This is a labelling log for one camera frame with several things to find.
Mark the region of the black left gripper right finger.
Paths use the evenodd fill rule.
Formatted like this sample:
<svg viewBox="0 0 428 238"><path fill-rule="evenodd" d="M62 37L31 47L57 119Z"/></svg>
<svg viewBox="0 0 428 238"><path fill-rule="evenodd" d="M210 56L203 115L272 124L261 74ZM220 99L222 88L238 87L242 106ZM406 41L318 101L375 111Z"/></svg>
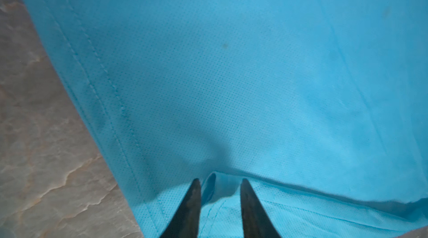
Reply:
<svg viewBox="0 0 428 238"><path fill-rule="evenodd" d="M281 238L247 179L240 186L244 238Z"/></svg>

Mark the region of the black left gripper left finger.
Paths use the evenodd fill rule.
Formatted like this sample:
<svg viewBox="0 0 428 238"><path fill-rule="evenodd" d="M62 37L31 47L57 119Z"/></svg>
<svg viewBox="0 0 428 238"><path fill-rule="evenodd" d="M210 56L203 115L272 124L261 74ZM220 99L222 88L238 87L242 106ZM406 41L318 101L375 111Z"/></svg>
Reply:
<svg viewBox="0 0 428 238"><path fill-rule="evenodd" d="M194 179L160 238L197 238L201 214L201 184Z"/></svg>

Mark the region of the teal t-shirt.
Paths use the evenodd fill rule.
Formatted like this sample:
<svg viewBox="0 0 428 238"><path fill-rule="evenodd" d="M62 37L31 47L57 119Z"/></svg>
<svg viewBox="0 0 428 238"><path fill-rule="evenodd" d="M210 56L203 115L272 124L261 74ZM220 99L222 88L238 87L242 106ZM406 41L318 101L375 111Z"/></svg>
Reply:
<svg viewBox="0 0 428 238"><path fill-rule="evenodd" d="M147 238L202 184L243 236L247 178L284 238L428 224L428 0L23 0Z"/></svg>

